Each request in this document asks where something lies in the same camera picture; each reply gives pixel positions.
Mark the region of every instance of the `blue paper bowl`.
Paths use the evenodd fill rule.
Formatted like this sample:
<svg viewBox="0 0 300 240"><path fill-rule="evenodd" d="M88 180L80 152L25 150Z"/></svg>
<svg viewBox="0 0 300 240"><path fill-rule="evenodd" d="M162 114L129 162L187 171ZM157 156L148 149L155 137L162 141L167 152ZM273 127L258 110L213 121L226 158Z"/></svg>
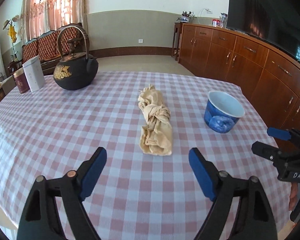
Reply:
<svg viewBox="0 0 300 240"><path fill-rule="evenodd" d="M210 91L204 121L218 133L229 132L244 116L244 109L233 96L222 91Z"/></svg>

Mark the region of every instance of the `screw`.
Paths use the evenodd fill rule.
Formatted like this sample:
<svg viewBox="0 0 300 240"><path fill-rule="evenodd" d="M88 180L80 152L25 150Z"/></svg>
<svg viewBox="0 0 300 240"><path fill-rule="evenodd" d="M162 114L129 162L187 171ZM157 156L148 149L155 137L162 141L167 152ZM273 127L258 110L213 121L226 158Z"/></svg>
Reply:
<svg viewBox="0 0 300 240"><path fill-rule="evenodd" d="M74 177L76 174L77 174L77 173L76 173L75 171L68 171L68 172L67 172L67 176L68 176L69 178Z"/></svg>
<svg viewBox="0 0 300 240"><path fill-rule="evenodd" d="M257 183L259 179L256 176L251 176L251 181Z"/></svg>
<svg viewBox="0 0 300 240"><path fill-rule="evenodd" d="M228 172L226 172L226 171L219 171L219 175L220 175L220 177L225 178L225 177L228 176L229 174L228 174Z"/></svg>
<svg viewBox="0 0 300 240"><path fill-rule="evenodd" d="M44 176L40 175L36 178L36 181L41 182L41 181L43 181L43 179L44 179Z"/></svg>

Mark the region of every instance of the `potted plant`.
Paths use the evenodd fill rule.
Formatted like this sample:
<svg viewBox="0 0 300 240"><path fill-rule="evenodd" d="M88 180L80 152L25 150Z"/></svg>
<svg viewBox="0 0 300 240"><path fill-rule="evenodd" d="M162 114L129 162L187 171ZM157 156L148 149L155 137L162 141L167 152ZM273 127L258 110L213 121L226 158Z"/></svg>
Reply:
<svg viewBox="0 0 300 240"><path fill-rule="evenodd" d="M189 23L191 18L194 17L194 13L193 12L182 12L181 17L178 18L178 20L180 20L180 22L182 23Z"/></svg>

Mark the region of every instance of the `television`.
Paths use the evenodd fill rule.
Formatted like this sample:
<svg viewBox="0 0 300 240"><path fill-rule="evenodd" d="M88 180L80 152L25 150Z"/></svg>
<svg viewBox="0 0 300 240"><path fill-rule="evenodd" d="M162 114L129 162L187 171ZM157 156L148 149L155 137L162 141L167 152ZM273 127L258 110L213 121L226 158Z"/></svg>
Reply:
<svg viewBox="0 0 300 240"><path fill-rule="evenodd" d="M300 62L300 16L288 0L229 0L227 28L262 39Z"/></svg>

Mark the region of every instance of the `beige cloth bag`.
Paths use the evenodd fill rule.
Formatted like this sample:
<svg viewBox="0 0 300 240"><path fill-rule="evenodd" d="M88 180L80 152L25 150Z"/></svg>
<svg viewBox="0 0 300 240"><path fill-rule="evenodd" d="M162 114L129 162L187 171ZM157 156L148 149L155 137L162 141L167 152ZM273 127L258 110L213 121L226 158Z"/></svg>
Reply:
<svg viewBox="0 0 300 240"><path fill-rule="evenodd" d="M141 92L138 101L147 122L141 131L141 149L147 154L171 155L173 138L170 110L164 105L162 93L149 85Z"/></svg>

